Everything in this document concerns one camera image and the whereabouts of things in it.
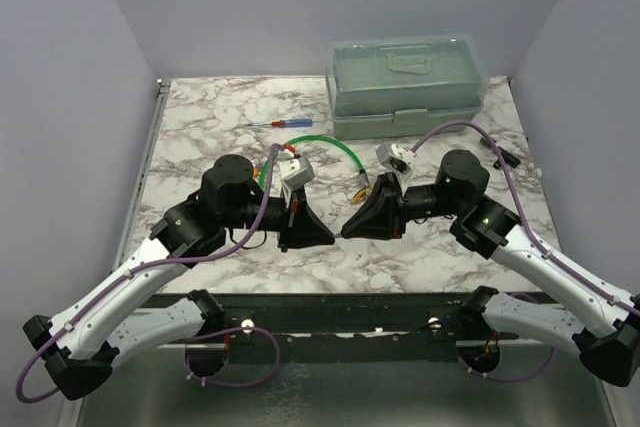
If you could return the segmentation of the green cable lock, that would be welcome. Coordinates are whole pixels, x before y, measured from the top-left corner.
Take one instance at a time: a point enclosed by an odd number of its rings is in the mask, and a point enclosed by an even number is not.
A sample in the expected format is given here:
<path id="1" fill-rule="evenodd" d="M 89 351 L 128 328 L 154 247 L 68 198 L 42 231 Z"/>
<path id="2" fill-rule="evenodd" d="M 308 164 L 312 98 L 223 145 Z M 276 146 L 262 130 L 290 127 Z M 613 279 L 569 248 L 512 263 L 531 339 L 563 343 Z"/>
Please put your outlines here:
<path id="1" fill-rule="evenodd" d="M 327 144 L 331 144 L 337 148 L 339 148 L 340 150 L 342 150 L 344 153 L 347 154 L 347 156 L 354 162 L 355 166 L 356 166 L 356 170 L 359 171 L 360 170 L 365 170 L 363 163 L 361 162 L 360 158 L 358 157 L 358 155 L 351 149 L 349 148 L 347 145 L 345 145 L 344 143 L 331 138 L 331 137 L 327 137 L 327 136 L 322 136 L 322 135 L 304 135 L 304 136 L 299 136 L 299 137 L 295 137 L 293 139 L 290 139 L 288 141 L 286 141 L 286 144 L 288 145 L 296 145 L 299 143 L 304 143 L 304 142 L 322 142 L 322 143 L 327 143 Z"/>

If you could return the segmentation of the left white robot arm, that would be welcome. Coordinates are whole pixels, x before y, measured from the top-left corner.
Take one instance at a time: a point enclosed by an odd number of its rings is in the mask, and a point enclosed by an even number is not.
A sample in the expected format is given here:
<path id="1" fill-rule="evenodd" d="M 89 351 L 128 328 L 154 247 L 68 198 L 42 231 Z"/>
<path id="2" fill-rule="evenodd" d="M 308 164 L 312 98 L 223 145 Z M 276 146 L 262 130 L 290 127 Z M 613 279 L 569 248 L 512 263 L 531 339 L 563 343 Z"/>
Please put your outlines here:
<path id="1" fill-rule="evenodd" d="M 159 289 L 199 263 L 222 259 L 245 246 L 256 232 L 274 232 L 278 248 L 331 245 L 335 238 L 309 207 L 304 187 L 315 177 L 300 154 L 272 161 L 281 194 L 258 185 L 253 165 L 241 155 L 219 158 L 200 188 L 170 208 L 120 267 L 66 310 L 35 315 L 23 331 L 57 392 L 77 400 L 105 383 L 130 358 L 175 340 L 214 340 L 225 313 L 203 290 L 141 318 L 133 313 Z"/>

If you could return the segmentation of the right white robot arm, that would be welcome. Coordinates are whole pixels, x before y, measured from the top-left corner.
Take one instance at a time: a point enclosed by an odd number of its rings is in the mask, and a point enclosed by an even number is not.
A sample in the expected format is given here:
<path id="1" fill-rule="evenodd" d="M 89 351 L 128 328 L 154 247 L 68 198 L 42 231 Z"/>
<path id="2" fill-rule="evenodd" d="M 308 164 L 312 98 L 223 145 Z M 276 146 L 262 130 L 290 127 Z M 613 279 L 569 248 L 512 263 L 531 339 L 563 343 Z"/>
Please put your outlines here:
<path id="1" fill-rule="evenodd" d="M 452 150 L 436 180 L 409 187 L 409 151 L 382 152 L 388 172 L 378 176 L 370 197 L 344 224 L 345 239 L 394 240 L 414 220 L 451 216 L 449 229 L 463 247 L 527 279 L 557 307 L 528 304 L 494 288 L 479 287 L 460 311 L 469 337 L 513 333 L 579 358 L 600 380 L 631 383 L 639 367 L 639 298 L 597 277 L 534 233 L 523 216 L 486 195 L 488 171 L 475 155 Z"/>

